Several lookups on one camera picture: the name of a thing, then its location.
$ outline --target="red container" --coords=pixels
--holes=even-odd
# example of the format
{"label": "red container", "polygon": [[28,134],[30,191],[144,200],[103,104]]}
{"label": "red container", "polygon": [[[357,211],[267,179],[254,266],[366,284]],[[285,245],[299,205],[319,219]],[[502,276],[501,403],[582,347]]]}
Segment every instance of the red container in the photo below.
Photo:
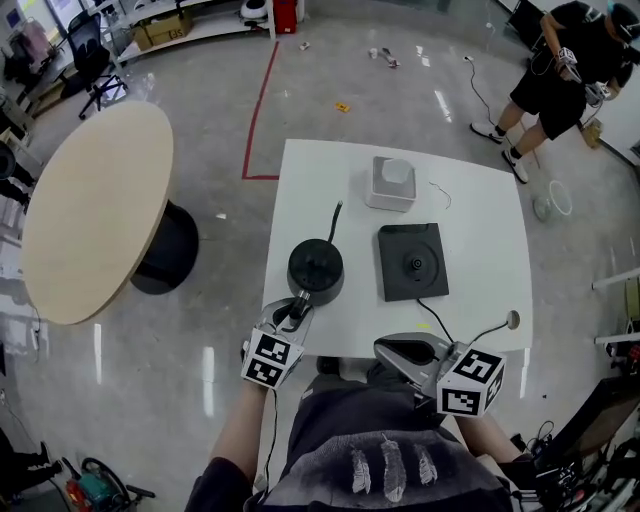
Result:
{"label": "red container", "polygon": [[276,34],[293,34],[296,31],[295,0],[273,0]]}

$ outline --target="black and white marker cube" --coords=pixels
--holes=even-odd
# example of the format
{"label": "black and white marker cube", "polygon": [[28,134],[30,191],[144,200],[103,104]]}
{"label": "black and white marker cube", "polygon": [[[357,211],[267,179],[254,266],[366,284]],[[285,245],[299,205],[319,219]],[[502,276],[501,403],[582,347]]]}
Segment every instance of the black and white marker cube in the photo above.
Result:
{"label": "black and white marker cube", "polygon": [[502,388],[506,357],[469,348],[438,381],[438,412],[480,417]]}
{"label": "black and white marker cube", "polygon": [[302,357],[304,348],[283,336],[253,329],[240,375],[265,387],[277,389]]}

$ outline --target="office chair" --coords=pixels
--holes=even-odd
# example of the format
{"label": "office chair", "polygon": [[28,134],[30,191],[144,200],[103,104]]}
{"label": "office chair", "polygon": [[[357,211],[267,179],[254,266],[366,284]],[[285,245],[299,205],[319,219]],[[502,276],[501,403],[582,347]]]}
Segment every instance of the office chair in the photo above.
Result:
{"label": "office chair", "polygon": [[[71,20],[67,32],[73,63],[90,95],[89,101],[78,116],[85,119],[84,113],[94,101],[98,111],[101,110],[102,96],[108,90],[120,86],[127,90],[128,87],[118,75],[102,74],[110,64],[111,54],[100,42],[100,13],[90,15],[87,11],[82,11]],[[107,80],[102,85],[97,85],[96,82],[100,78]]]}

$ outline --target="black kettle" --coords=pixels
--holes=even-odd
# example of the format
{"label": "black kettle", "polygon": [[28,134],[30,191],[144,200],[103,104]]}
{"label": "black kettle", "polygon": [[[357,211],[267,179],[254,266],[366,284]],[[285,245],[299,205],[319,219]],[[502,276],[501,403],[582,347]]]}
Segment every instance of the black kettle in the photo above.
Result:
{"label": "black kettle", "polygon": [[342,201],[333,213],[328,240],[312,238],[300,243],[289,256],[287,282],[291,293],[312,306],[323,306],[335,299],[344,283],[344,264],[340,251],[331,242]]}

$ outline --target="black shorts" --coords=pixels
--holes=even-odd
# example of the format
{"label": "black shorts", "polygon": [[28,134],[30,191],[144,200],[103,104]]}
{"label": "black shorts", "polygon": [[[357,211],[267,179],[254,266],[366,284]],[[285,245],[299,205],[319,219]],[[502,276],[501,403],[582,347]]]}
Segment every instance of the black shorts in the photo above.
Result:
{"label": "black shorts", "polygon": [[587,105],[584,87],[562,80],[553,66],[542,75],[534,75],[531,68],[527,69],[511,92],[511,99],[525,112],[540,114],[544,133],[551,140],[576,124]]}

